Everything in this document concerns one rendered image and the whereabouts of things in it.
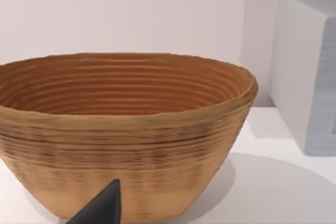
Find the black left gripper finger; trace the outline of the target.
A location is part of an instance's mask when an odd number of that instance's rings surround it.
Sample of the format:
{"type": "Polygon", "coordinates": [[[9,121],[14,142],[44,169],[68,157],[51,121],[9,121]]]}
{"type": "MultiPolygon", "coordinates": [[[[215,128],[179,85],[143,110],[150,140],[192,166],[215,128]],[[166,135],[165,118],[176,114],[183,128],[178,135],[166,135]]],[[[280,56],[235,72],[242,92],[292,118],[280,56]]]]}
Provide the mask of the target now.
{"type": "Polygon", "coordinates": [[[65,224],[121,224],[121,186],[114,179],[65,224]]]}

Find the brown woven basket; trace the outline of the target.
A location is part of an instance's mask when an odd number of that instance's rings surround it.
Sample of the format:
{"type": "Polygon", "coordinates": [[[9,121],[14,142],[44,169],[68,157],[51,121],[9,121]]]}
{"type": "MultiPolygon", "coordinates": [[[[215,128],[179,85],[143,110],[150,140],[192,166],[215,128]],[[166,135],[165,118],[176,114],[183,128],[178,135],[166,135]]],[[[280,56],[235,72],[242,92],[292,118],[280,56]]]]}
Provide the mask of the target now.
{"type": "Polygon", "coordinates": [[[258,92],[247,69],[170,53],[78,53],[0,65],[0,158],[69,219],[119,179],[124,222],[184,213],[258,92]]]}

